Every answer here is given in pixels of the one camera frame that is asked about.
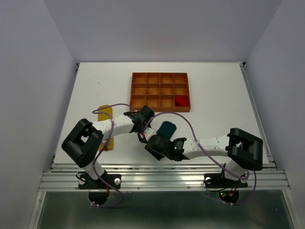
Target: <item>red cloth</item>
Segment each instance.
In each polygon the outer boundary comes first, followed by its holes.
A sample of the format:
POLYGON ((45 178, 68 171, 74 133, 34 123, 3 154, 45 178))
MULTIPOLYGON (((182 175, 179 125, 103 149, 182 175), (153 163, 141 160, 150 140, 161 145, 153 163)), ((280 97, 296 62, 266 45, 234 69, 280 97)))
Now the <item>red cloth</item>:
POLYGON ((189 106, 189 102, 183 95, 175 97, 176 106, 189 106))

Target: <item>white wall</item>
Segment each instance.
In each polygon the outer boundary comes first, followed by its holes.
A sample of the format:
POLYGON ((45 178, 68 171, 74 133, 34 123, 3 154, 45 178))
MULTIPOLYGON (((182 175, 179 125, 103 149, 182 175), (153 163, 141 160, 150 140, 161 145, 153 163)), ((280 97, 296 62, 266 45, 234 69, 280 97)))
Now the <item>white wall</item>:
POLYGON ((246 64, 270 148, 305 215, 305 1, 284 0, 246 64))
POLYGON ((44 0, 78 62, 246 61, 280 0, 44 0))
POLYGON ((75 78, 71 57, 41 0, 0 7, 0 228, 27 228, 50 167, 75 78))

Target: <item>white tabletop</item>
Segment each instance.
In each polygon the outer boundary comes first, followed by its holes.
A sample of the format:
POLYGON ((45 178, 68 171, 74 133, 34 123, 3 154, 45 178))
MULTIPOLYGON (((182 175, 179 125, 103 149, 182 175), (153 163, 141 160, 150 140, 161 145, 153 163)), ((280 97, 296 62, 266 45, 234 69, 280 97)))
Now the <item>white tabletop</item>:
MULTIPOLYGON (((226 135, 233 127, 261 137, 239 63, 81 63, 56 150, 55 164, 74 164, 61 149, 61 144, 80 119, 97 121, 97 114, 92 114, 92 110, 99 106, 129 103, 133 72, 188 74, 191 111, 181 114, 192 123, 198 139, 226 135)), ((113 116, 128 110, 125 106, 113 107, 113 116)), ((173 114, 155 118, 152 128, 157 130, 163 121, 170 121, 177 126, 172 139, 192 138, 187 123, 173 114)), ((119 135, 114 137, 114 150, 103 152, 98 161, 101 164, 123 165, 213 164, 207 157, 182 162, 167 158, 157 161, 144 146, 135 133, 119 135)), ((220 163, 229 160, 221 156, 215 159, 220 163)), ((268 163, 265 151, 263 163, 268 163)))

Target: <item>orange tray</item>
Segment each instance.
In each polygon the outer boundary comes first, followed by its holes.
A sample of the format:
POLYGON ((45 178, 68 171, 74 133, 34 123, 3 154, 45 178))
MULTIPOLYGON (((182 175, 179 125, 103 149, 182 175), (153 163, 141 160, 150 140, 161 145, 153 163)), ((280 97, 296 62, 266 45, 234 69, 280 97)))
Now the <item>orange tray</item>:
POLYGON ((189 112, 191 103, 187 73, 132 73, 130 105, 137 110, 146 105, 155 112, 189 112), (189 106, 176 106, 177 95, 183 95, 189 106))

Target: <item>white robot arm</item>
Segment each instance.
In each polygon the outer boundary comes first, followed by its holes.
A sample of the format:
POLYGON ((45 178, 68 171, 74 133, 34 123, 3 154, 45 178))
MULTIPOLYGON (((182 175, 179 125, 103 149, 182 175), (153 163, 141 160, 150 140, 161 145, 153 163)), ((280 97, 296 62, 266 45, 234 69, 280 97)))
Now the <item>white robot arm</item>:
MULTIPOLYGON (((223 171, 222 174, 231 181, 237 181, 247 170, 262 169, 263 141, 258 137, 233 128, 228 135, 201 139, 199 142, 189 138, 170 141, 157 135, 151 128, 146 128, 143 133, 145 125, 153 116, 154 112, 147 106, 139 112, 126 112, 113 119, 112 136, 137 133, 139 140, 146 144, 145 149, 158 160, 163 157, 175 161, 188 160, 206 156, 206 153, 210 156, 228 156, 231 160, 225 168, 230 173, 223 171)), ((109 137, 111 126, 110 120, 89 122, 82 119, 62 143, 63 150, 93 180, 98 179, 93 166, 100 176, 105 172, 99 163, 93 165, 93 161, 101 142, 109 137)))

